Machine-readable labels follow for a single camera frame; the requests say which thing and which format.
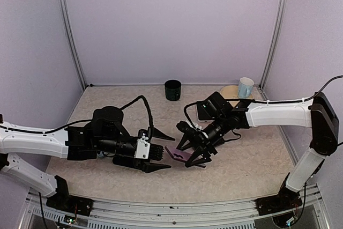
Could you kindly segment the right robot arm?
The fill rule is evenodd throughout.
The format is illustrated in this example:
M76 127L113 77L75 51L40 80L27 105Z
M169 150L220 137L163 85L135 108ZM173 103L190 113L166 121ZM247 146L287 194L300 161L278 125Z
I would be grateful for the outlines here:
M183 133L177 149L193 148L185 161L186 167L211 161L216 147L224 144L224 135L235 129L249 129L265 125L288 125L312 129L309 148L294 170L286 177L284 190L274 198L274 205L284 210L295 201L307 180L319 170L327 156L338 148L339 120L325 94L301 100L262 102L242 99L232 106L219 92L200 102L212 123L204 129L196 128L190 120L181 121L177 129Z

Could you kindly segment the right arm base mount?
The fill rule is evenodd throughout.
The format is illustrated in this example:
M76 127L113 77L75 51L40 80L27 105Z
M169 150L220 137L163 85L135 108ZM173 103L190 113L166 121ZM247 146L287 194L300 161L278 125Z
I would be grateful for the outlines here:
M295 198L289 196L272 195L261 197L255 200L258 214L260 216L269 215L289 209L296 208L303 204L301 197Z

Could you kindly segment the pink phone case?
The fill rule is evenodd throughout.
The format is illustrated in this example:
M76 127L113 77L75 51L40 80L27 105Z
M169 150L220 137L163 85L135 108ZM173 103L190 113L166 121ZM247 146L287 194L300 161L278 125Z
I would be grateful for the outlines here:
M199 122L209 122L212 121L212 117L206 112L205 108L203 107L202 101L196 102L196 112L197 112L197 119Z

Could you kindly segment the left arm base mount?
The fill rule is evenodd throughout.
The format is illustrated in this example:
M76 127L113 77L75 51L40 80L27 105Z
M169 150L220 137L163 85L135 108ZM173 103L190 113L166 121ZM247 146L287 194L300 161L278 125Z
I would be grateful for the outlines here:
M94 201L90 198L73 195L54 195L46 201L46 205L50 208L87 217L91 214L93 203Z

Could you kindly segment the black phone case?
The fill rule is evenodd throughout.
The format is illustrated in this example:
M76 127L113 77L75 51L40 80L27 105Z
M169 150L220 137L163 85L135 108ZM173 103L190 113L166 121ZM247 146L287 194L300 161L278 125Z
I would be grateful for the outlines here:
M113 157L112 162L117 166L141 170L140 161L135 158L117 156Z

